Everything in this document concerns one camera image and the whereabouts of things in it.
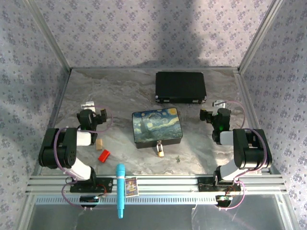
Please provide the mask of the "starry night painted box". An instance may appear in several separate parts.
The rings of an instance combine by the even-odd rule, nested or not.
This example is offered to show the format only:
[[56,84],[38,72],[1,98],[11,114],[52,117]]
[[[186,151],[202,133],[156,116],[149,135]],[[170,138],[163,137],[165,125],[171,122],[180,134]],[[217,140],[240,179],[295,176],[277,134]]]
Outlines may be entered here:
[[133,138],[136,148],[153,148],[158,143],[179,144],[183,138],[176,108],[132,113]]

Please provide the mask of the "red block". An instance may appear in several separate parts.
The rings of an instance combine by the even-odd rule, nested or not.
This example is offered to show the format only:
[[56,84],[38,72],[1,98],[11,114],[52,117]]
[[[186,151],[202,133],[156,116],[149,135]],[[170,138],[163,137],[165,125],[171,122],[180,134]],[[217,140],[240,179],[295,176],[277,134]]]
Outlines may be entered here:
[[102,163],[105,163],[105,161],[108,159],[108,157],[110,156],[110,151],[108,150],[103,150],[101,155],[98,157],[98,160]]

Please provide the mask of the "black hard case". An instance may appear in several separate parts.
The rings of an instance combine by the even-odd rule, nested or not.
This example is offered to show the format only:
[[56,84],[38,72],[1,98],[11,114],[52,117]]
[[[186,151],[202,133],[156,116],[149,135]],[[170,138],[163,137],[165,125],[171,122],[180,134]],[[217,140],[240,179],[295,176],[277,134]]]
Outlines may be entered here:
[[155,75],[155,101],[172,104],[202,104],[207,93],[202,72],[160,71]]

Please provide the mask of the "blue marker pen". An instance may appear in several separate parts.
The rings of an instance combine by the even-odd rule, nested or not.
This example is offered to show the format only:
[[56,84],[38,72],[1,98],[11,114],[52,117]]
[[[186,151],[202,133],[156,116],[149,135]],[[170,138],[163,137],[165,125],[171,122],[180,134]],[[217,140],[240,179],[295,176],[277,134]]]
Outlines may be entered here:
[[118,164],[116,167],[116,178],[117,178],[117,211],[118,218],[124,217],[124,206],[125,206],[125,165]]

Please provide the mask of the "small electronics board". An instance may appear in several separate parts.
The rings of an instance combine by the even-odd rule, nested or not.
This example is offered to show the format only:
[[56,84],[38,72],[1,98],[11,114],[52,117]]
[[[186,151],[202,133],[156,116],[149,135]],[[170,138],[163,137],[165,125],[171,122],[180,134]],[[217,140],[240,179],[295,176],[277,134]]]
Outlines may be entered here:
[[81,207],[83,208],[94,208],[96,206],[96,203],[99,203],[99,197],[94,196],[94,195],[83,195],[83,196],[80,196],[79,202],[80,203],[92,203],[89,205],[81,204]]
[[217,201],[217,207],[228,208],[231,205],[233,197],[230,195],[217,195],[215,199]]

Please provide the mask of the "small picture card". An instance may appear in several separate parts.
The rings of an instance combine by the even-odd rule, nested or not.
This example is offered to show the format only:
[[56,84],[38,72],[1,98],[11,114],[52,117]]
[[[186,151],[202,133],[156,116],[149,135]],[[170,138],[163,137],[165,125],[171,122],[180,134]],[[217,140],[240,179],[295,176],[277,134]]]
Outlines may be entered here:
[[139,195],[138,181],[136,177],[125,179],[125,195],[126,197],[133,197]]

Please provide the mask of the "aluminium side rail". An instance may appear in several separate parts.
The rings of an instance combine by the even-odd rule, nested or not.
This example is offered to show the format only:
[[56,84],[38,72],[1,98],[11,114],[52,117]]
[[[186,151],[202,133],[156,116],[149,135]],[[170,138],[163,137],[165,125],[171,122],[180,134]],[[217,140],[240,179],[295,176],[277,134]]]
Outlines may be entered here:
[[70,74],[60,67],[38,67],[31,74],[27,174],[38,174],[38,154],[47,128],[55,126]]
[[256,112],[253,107],[253,102],[248,92],[247,85],[245,83],[244,78],[239,74],[238,70],[234,70],[234,77],[236,80],[236,85],[239,91],[239,96],[241,102],[245,108],[245,117],[248,123],[248,127],[260,129],[260,124],[258,122],[258,118],[256,116]]

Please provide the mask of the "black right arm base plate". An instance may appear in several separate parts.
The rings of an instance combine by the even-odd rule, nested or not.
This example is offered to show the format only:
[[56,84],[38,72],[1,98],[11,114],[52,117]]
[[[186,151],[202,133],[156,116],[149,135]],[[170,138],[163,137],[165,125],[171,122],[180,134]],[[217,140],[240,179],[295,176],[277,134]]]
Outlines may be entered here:
[[213,177],[199,177],[197,179],[199,192],[240,192],[241,187],[232,181],[217,181]]

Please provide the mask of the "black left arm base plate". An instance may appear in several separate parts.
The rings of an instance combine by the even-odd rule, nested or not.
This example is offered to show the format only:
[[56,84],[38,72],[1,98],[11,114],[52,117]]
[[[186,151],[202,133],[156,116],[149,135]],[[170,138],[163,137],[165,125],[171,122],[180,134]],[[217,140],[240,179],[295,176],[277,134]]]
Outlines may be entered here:
[[110,177],[98,177],[93,180],[79,181],[70,187],[71,193],[111,193],[113,179]]

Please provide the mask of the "aluminium frame post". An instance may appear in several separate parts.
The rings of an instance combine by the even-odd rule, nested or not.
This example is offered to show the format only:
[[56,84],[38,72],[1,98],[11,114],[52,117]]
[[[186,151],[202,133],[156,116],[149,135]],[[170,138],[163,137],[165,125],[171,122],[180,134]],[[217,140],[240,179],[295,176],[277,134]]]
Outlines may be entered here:
[[50,30],[43,14],[41,13],[39,7],[37,6],[35,0],[23,0],[27,8],[29,9],[35,23],[39,27],[40,31],[42,32],[44,38],[50,45],[52,51],[54,52],[55,56],[57,57],[59,63],[62,65],[64,70],[67,73],[71,72],[71,67],[67,62],[60,46],[58,45],[52,31]]
[[259,46],[261,45],[265,35],[269,31],[271,24],[274,21],[275,16],[279,12],[280,8],[283,5],[284,0],[272,0],[270,6],[268,7],[267,12],[265,13],[262,22],[260,23],[245,55],[243,56],[240,65],[238,66],[238,72],[242,75],[248,65],[250,64],[251,60],[253,59],[256,51],[258,50]]

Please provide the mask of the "aluminium front rail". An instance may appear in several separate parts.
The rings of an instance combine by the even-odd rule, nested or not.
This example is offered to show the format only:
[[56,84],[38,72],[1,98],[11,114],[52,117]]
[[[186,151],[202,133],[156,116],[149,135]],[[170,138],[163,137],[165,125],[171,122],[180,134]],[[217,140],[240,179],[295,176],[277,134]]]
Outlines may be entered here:
[[[280,175],[246,175],[239,178],[245,185],[248,195],[286,194],[287,190]],[[60,194],[66,182],[64,175],[32,176],[28,181],[27,193],[36,195]],[[141,195],[188,194],[198,191],[197,175],[138,175],[138,188]]]

